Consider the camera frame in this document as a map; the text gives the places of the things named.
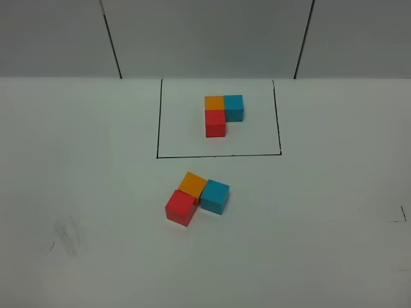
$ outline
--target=block arrangement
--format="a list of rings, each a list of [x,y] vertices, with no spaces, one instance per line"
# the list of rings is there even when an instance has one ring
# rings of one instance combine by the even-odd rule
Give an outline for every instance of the block arrangement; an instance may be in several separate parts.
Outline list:
[[[229,197],[228,185],[203,179],[187,172],[179,189],[174,191],[166,205],[169,220],[188,226],[198,204],[204,210],[222,215]]]
[[[206,96],[204,98],[205,136],[225,137],[226,122],[244,120],[242,95]]]

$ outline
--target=cube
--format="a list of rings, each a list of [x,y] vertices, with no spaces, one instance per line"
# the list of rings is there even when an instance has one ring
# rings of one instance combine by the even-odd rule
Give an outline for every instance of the cube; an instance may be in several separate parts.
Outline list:
[[[199,176],[191,172],[187,172],[186,176],[180,184],[179,190],[194,197],[196,204],[198,204],[198,202],[200,201],[200,195],[203,192],[206,184],[206,179],[200,178]]]
[[[206,110],[205,111],[205,136],[225,137],[225,111]]]
[[[200,206],[204,210],[222,215],[229,197],[228,185],[208,180],[200,197]]]
[[[244,120],[244,103],[242,95],[224,96],[226,122],[242,122]]]
[[[182,191],[174,191],[166,205],[166,216],[169,220],[186,227],[196,209],[197,204],[193,196]]]
[[[206,96],[204,110],[224,110],[224,96]]]

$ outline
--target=white wall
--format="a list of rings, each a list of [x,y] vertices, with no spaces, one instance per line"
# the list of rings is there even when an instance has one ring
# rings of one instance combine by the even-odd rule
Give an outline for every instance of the white wall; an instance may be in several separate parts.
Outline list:
[[[0,42],[0,76],[118,76],[98,0],[2,0]]]
[[[292,78],[311,0],[103,4],[126,78]]]
[[[410,16],[405,0],[316,0],[297,77],[411,77]]]

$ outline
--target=blue cube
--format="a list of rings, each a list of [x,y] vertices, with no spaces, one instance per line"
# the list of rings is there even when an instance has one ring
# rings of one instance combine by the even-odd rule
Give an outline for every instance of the blue cube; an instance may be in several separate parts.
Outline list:
[[[229,197],[228,185],[208,180],[200,197],[200,206],[204,210],[222,215]]]
[[[244,120],[244,103],[242,95],[224,96],[225,122],[242,122]]]

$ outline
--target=black line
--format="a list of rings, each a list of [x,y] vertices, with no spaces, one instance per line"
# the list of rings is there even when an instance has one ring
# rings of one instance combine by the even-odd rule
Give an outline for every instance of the black line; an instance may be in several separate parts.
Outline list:
[[[244,155],[204,155],[204,156],[164,156],[157,158],[206,158],[206,157],[253,157],[253,156],[281,156],[278,154],[244,154]]]
[[[277,121],[278,143],[280,145],[280,154],[282,154],[283,152],[281,151],[280,126],[278,125],[277,98],[275,97],[274,80],[272,81],[272,88],[273,88],[273,93],[274,93],[274,107],[275,107],[275,119]]]
[[[301,50],[300,50],[300,55],[298,56],[297,67],[295,68],[294,79],[297,79],[298,68],[300,67],[302,52],[304,51],[304,46],[306,44],[307,32],[308,32],[308,28],[310,27],[311,16],[313,15],[314,4],[315,4],[315,0],[313,0],[313,2],[311,3],[311,9],[310,9],[310,14],[308,15],[306,31],[304,33],[304,38],[302,39]]]
[[[123,76],[121,75],[121,71],[120,71],[120,65],[118,64],[118,59],[117,59],[116,50],[114,49],[113,39],[111,38],[111,33],[110,33],[109,24],[108,24],[107,18],[106,18],[106,16],[105,16],[105,11],[104,11],[104,7],[103,7],[103,2],[102,2],[102,1],[100,1],[100,5],[101,5],[101,9],[103,10],[103,17],[104,17],[105,27],[106,27],[106,29],[107,29],[107,33],[109,34],[111,49],[113,50],[113,55],[114,55],[114,59],[115,59],[115,61],[116,61],[118,74],[119,74],[119,76],[120,76],[120,79],[123,79]]]
[[[405,213],[404,213],[404,209],[403,209],[403,207],[401,207],[401,210],[403,211],[404,220],[405,220],[405,222],[407,222],[407,217],[405,217]]]
[[[159,134],[157,135],[157,157],[159,157],[159,145],[160,145],[160,124],[161,124],[161,103],[162,103],[162,78],[160,84],[160,112],[159,112]]]

